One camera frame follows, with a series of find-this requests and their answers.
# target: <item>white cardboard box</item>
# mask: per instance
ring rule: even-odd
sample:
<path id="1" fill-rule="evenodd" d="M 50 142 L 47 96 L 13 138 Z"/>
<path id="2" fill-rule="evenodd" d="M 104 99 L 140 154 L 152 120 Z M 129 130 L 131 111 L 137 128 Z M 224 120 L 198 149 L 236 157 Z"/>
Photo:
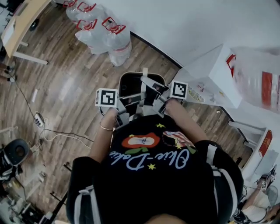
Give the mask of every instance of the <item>white cardboard box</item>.
<path id="1" fill-rule="evenodd" d="M 179 70 L 174 80 L 189 84 L 187 101 L 237 108 L 242 100 L 226 63 L 233 52 L 219 45 Z"/>

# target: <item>gold bracelet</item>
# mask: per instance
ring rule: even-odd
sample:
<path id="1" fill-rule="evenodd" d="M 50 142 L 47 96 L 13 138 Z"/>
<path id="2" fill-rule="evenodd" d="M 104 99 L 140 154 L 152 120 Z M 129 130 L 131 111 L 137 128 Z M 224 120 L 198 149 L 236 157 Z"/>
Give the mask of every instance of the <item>gold bracelet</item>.
<path id="1" fill-rule="evenodd" d="M 108 129 L 108 128 L 103 127 L 103 126 L 101 125 L 101 122 L 99 123 L 99 125 L 100 125 L 100 127 L 101 127 L 102 129 L 104 129 L 104 130 L 106 130 L 106 131 L 113 131 L 113 129 Z"/>

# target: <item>electrical outlet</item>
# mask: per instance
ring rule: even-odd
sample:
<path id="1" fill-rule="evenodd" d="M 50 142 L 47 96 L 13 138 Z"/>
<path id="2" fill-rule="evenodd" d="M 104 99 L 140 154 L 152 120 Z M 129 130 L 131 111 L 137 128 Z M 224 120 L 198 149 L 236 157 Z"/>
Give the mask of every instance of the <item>electrical outlet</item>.
<path id="1" fill-rule="evenodd" d="M 35 123 L 39 128 L 44 128 L 44 118 L 39 112 L 35 114 Z"/>

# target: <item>wooden floor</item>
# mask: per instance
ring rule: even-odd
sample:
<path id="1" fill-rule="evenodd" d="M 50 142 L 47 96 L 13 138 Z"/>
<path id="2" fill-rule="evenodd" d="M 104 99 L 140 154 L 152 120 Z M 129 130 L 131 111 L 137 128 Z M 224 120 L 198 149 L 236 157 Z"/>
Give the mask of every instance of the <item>wooden floor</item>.
<path id="1" fill-rule="evenodd" d="M 24 37 L 29 47 L 19 48 L 20 52 L 47 60 L 49 64 L 44 66 L 12 58 L 17 63 L 17 83 L 31 110 L 33 113 L 39 111 L 44 118 L 49 119 L 49 129 L 73 132 L 94 140 L 102 117 L 94 105 L 98 88 L 117 88 L 120 76 L 126 71 L 141 71 L 147 67 L 150 72 L 161 74 L 169 83 L 179 70 L 168 59 L 134 37 L 130 58 L 122 66 L 114 67 L 107 54 L 90 54 L 87 47 L 75 38 L 76 32 L 64 8 L 49 5 L 40 16 L 37 29 Z M 35 102 L 32 102 L 35 89 L 38 89 L 38 94 Z M 34 124 L 16 85 L 0 83 L 0 96 L 0 129 L 16 125 L 21 138 L 31 145 L 37 143 L 41 130 Z M 242 158 L 242 167 L 251 150 L 243 145 L 244 139 L 240 133 L 228 125 L 227 115 L 214 106 L 188 103 L 185 107 L 210 139 L 222 145 L 234 160 Z M 53 136 L 54 133 L 47 133 L 48 138 Z M 46 181 L 31 196 L 30 201 L 47 212 L 52 211 L 58 203 L 50 193 L 54 191 L 58 198 L 62 198 L 67 191 L 70 172 L 63 164 L 88 155 L 89 149 L 77 140 L 60 136 L 52 142 L 44 141 L 42 150 L 38 152 L 31 154 L 24 162 L 24 173 L 20 180 L 23 181 L 28 171 L 36 165 L 46 166 Z M 67 219 L 65 207 L 61 209 L 58 218 Z"/>

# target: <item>white cable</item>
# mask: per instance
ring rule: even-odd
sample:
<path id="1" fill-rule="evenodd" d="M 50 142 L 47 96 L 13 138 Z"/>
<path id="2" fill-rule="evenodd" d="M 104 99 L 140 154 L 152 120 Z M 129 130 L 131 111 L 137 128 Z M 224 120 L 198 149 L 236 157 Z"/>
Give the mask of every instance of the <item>white cable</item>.
<path id="1" fill-rule="evenodd" d="M 68 135 L 64 135 L 64 134 L 57 134 L 55 135 L 52 139 L 47 139 L 46 136 L 45 136 L 45 125 L 46 125 L 46 119 L 48 119 L 47 117 L 44 119 L 44 129 L 43 129 L 43 135 L 44 135 L 44 138 L 47 142 L 51 142 L 53 141 L 56 137 L 58 136 L 64 136 L 64 137 L 67 137 L 67 138 L 74 138 L 78 141 L 80 141 L 85 147 L 88 147 L 89 149 L 91 149 L 89 146 L 87 146 L 85 143 L 83 143 L 80 139 L 76 138 L 76 137 L 72 137 L 72 136 L 68 136 Z"/>

